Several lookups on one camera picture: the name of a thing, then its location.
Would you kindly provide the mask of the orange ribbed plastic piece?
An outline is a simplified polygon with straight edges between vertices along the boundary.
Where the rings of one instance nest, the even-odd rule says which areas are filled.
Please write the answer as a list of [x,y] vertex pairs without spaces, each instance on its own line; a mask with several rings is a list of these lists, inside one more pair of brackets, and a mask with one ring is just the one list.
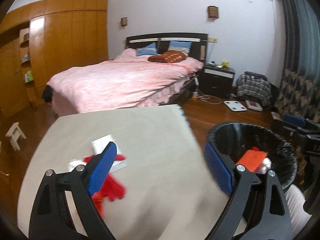
[[236,166],[242,165],[250,172],[255,172],[258,166],[267,158],[268,153],[262,151],[257,146],[253,146],[247,150],[240,160],[236,163]]

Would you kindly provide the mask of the red felt cloth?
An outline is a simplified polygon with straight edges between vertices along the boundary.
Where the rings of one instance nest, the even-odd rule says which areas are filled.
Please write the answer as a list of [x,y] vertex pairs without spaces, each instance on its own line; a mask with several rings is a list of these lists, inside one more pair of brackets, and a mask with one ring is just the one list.
[[91,199],[95,204],[99,215],[104,217],[103,202],[108,200],[110,202],[116,199],[123,199],[125,197],[126,187],[118,182],[112,175],[108,174],[104,180],[101,189],[98,192],[95,192]]

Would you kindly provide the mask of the black trash bin with bag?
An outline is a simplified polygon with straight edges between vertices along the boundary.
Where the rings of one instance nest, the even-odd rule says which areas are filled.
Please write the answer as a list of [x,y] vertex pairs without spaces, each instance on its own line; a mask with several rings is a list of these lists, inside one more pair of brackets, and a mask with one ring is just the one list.
[[221,190],[233,191],[235,163],[248,151],[267,154],[284,192],[288,191],[297,174],[293,147],[271,130],[245,122],[223,122],[212,127],[206,135],[205,158]]

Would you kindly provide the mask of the grey green curtain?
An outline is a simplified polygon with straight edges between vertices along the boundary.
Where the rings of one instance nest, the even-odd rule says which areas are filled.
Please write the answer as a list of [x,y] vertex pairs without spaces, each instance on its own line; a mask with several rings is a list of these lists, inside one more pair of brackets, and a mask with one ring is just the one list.
[[319,122],[319,18],[308,0],[282,0],[285,59],[275,107]]

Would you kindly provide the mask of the plaid cloth on chair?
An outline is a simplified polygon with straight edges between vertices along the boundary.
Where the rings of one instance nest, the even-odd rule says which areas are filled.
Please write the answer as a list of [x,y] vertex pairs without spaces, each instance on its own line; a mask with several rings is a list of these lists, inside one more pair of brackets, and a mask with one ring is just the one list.
[[251,96],[259,99],[263,106],[271,105],[271,84],[263,78],[254,78],[252,75],[242,74],[236,81],[237,96]]

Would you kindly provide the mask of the white bathroom scale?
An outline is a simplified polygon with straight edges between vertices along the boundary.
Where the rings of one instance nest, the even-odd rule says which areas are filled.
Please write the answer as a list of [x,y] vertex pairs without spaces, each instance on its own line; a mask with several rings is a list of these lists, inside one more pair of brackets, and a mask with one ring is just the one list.
[[233,112],[244,112],[247,108],[240,102],[235,100],[226,100],[223,102],[226,107],[228,107]]

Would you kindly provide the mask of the white medicine box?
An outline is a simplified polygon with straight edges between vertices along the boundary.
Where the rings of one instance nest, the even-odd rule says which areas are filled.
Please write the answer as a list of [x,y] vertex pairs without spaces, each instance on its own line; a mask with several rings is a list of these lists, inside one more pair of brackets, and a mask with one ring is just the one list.
[[68,164],[68,170],[71,171],[79,165],[86,166],[94,155],[102,154],[109,143],[111,143],[111,149],[104,154],[108,161],[107,167],[110,168],[108,172],[114,173],[125,168],[127,166],[126,157],[122,154],[121,150],[116,145],[116,140],[112,137],[112,135],[109,134],[99,139],[93,140],[91,142],[92,155],[84,157],[82,159],[71,160]]

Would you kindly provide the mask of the white small stool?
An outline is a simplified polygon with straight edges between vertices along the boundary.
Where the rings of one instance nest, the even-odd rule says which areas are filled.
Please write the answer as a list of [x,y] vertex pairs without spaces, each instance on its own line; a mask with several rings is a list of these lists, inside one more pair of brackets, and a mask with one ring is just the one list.
[[25,134],[23,133],[23,131],[21,130],[19,122],[15,122],[15,123],[12,124],[12,126],[7,131],[5,137],[9,139],[9,141],[10,141],[10,143],[12,145],[12,148],[15,151],[20,151],[21,150],[21,148],[20,148],[20,146],[18,144],[18,140],[20,138],[22,138],[22,139],[26,139],[27,138],[25,136]]

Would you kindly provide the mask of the black bedside table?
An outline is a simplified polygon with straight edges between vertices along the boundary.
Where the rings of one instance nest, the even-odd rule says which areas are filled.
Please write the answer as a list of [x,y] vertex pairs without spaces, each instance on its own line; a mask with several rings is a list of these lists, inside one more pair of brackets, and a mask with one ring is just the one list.
[[221,99],[230,98],[235,70],[208,63],[200,75],[200,91]]

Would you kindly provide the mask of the brown dotted pillow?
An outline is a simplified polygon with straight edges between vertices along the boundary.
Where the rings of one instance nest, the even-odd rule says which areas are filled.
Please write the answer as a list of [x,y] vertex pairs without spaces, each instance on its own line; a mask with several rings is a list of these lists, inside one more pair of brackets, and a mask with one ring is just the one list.
[[169,50],[164,52],[161,55],[150,56],[148,58],[148,61],[155,62],[155,63],[179,63],[185,60],[187,56],[188,54],[184,52]]

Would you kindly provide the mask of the pink covered bed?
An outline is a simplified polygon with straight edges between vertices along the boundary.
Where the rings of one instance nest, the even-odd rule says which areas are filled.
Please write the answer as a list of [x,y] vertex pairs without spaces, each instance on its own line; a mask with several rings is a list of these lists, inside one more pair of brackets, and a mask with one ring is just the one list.
[[[206,61],[205,33],[153,33],[129,36],[115,59],[55,74],[42,98],[58,116],[112,109],[182,104],[196,88]],[[179,63],[155,63],[150,56],[175,50]]]

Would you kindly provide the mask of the wooden wardrobe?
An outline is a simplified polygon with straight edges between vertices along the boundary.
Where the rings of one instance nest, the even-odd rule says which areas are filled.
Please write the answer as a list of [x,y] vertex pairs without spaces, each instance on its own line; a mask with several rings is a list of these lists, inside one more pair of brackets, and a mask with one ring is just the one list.
[[41,103],[49,79],[108,59],[108,0],[41,0],[1,21],[1,117]]

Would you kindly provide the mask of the right wall lamp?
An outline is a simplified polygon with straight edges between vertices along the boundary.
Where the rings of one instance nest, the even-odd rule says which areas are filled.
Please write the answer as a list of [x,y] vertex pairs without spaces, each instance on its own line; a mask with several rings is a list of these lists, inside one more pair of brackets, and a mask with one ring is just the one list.
[[207,7],[208,18],[210,19],[218,19],[219,18],[219,8],[214,5],[210,5]]

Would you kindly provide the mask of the wall lamp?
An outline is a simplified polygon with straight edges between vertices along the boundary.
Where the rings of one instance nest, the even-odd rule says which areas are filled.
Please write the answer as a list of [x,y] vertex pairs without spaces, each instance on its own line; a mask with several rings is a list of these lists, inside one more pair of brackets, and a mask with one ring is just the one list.
[[218,19],[219,18],[219,8],[214,5],[210,5],[207,7],[208,18],[210,19]]
[[127,17],[121,18],[121,19],[120,19],[120,24],[121,24],[122,27],[127,26],[127,24],[128,24]]

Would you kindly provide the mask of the left wall lamp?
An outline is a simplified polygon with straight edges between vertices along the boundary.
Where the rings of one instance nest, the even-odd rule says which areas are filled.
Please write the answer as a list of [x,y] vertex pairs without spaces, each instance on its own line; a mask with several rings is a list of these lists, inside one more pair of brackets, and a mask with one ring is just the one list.
[[127,24],[128,24],[127,17],[121,18],[121,19],[120,19],[120,24],[121,24],[122,27],[127,26]]

